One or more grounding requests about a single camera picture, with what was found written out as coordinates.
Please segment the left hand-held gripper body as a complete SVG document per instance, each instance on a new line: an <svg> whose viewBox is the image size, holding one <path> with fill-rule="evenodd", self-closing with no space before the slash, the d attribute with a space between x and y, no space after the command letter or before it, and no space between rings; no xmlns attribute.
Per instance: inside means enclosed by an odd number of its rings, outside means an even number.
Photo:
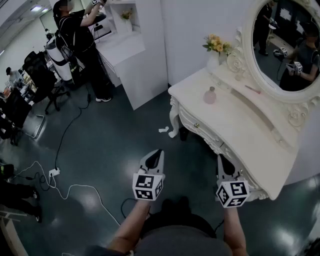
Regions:
<svg viewBox="0 0 320 256"><path fill-rule="evenodd" d="M132 191L136 200L155 201L164 187L166 176L140 168L133 174Z"/></svg>

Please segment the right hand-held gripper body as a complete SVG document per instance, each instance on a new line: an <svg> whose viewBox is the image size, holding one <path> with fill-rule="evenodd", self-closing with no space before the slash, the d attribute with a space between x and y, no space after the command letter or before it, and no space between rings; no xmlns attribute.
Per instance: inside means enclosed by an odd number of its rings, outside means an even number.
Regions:
<svg viewBox="0 0 320 256"><path fill-rule="evenodd" d="M216 201L223 208L238 208L247 201L250 196L249 183L242 174L236 177L217 174L216 178Z"/></svg>

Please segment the person's right forearm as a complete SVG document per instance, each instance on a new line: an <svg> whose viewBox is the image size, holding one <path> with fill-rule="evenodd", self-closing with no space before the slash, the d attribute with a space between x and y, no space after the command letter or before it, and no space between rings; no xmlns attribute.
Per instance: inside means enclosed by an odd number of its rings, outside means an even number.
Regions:
<svg viewBox="0 0 320 256"><path fill-rule="evenodd" d="M232 251L232 256L248 256L245 234L236 207L224 208L223 240Z"/></svg>

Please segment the person's left forearm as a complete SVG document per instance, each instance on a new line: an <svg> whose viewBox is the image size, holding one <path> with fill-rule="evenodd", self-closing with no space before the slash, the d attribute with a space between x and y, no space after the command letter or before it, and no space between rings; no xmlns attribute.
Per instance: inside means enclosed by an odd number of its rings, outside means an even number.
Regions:
<svg viewBox="0 0 320 256"><path fill-rule="evenodd" d="M110 244L109 250L126 253L133 250L140 239L140 233L147 219L151 201L138 200L127 218L119 226Z"/></svg>

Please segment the white dressing table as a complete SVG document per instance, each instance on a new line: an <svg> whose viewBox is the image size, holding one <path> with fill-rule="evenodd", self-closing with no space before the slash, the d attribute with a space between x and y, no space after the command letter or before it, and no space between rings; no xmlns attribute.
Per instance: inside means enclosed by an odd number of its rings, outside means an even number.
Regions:
<svg viewBox="0 0 320 256"><path fill-rule="evenodd" d="M204 94L215 87L213 104ZM223 154L247 179L251 199L275 200L290 175L298 153L298 132L283 117L275 101L241 81L227 66L209 74L201 69L168 89L173 130L179 126L201 136L215 154Z"/></svg>

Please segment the person's black trousers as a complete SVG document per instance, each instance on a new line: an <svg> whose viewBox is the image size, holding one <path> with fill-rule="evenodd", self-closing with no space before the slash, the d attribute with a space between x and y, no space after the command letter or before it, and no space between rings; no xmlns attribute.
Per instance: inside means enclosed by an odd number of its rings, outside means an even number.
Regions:
<svg viewBox="0 0 320 256"><path fill-rule="evenodd" d="M189 205L189 199L182 196L177 203L171 199L162 202L161 210L144 222L140 237L159 228L169 226L186 226L198 229L211 238L216 238L216 232L212 226L201 216L193 214Z"/></svg>

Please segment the person's grey shirt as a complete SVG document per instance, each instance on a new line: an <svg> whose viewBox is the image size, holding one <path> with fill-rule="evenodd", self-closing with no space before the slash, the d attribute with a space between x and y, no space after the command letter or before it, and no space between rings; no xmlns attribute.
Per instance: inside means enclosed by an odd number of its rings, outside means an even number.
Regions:
<svg viewBox="0 0 320 256"><path fill-rule="evenodd" d="M134 249L127 252L93 245L85 256L232 256L232 250L222 240L203 231L182 225L171 225L147 232Z"/></svg>

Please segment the white vase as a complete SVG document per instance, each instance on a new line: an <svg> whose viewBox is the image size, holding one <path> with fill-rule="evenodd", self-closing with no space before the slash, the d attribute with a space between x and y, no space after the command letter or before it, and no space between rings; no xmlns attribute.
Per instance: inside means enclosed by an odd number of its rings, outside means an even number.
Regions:
<svg viewBox="0 0 320 256"><path fill-rule="evenodd" d="M220 66L220 53L212 51L209 53L209 57L206 64L206 69L209 74L212 74L217 67Z"/></svg>

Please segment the white cabinet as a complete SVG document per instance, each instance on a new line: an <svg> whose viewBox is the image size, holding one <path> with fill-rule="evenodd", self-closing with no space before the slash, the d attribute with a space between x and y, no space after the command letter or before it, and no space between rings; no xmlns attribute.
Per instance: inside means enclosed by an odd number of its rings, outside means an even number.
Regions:
<svg viewBox="0 0 320 256"><path fill-rule="evenodd" d="M130 20L124 10L132 8ZM110 0L103 12L111 33L96 40L112 83L123 86L136 110L168 89L164 25L160 0Z"/></svg>

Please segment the yellow flower bouquet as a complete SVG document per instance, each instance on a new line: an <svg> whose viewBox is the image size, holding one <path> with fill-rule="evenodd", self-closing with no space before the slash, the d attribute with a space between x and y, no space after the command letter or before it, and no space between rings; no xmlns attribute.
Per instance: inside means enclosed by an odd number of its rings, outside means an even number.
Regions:
<svg viewBox="0 0 320 256"><path fill-rule="evenodd" d="M217 52L229 54L232 51L232 46L229 42L223 41L219 36L215 34L209 34L203 38L205 44L202 45L207 52Z"/></svg>

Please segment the white backpack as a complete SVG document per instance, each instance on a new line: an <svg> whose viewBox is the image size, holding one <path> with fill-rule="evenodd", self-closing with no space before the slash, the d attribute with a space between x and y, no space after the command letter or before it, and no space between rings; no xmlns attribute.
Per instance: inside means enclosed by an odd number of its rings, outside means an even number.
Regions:
<svg viewBox="0 0 320 256"><path fill-rule="evenodd" d="M79 65L69 49L65 46L59 48L55 36L46 43L44 49L61 79L76 84L80 72Z"/></svg>

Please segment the black office chair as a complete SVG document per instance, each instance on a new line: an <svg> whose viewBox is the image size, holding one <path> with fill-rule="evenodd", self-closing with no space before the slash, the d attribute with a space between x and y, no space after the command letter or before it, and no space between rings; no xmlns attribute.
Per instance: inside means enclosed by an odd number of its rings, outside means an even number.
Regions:
<svg viewBox="0 0 320 256"><path fill-rule="evenodd" d="M44 53L42 51L39 53L35 53L34 51L30 52L24 59L22 68L30 76L36 88L36 92L31 101L37 104L45 98L48 98L49 103L44 110L45 114L47 115L49 113L48 109L51 104L53 104L56 111L59 112L60 108L57 104L57 98L63 95L69 97L70 92L66 91L63 85L56 86L58 80L54 72L47 67Z"/></svg>

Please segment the oval white-framed mirror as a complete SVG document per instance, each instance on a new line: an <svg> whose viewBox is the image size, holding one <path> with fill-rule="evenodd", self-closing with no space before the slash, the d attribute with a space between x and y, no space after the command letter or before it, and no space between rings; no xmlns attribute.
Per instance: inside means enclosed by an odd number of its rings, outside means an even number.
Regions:
<svg viewBox="0 0 320 256"><path fill-rule="evenodd" d="M250 75L300 131L320 101L320 0L253 0L242 48Z"/></svg>

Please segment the small flower bunch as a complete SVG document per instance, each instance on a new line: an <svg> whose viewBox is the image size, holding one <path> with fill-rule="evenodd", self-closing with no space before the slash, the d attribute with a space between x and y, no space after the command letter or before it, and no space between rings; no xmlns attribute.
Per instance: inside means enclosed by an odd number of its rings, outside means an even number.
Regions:
<svg viewBox="0 0 320 256"><path fill-rule="evenodd" d="M130 8L130 9L124 10L124 11L122 12L122 14L121 14L120 17L121 17L123 20L128 21L128 20L130 20L132 14L133 14L133 9Z"/></svg>

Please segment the black and white appliance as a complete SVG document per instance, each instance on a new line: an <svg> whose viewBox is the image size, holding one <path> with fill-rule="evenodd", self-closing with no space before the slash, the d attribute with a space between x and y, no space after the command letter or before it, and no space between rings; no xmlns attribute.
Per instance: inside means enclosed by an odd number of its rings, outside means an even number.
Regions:
<svg viewBox="0 0 320 256"><path fill-rule="evenodd" d="M94 24L88 28L95 40L112 32L107 15L102 12L97 14Z"/></svg>

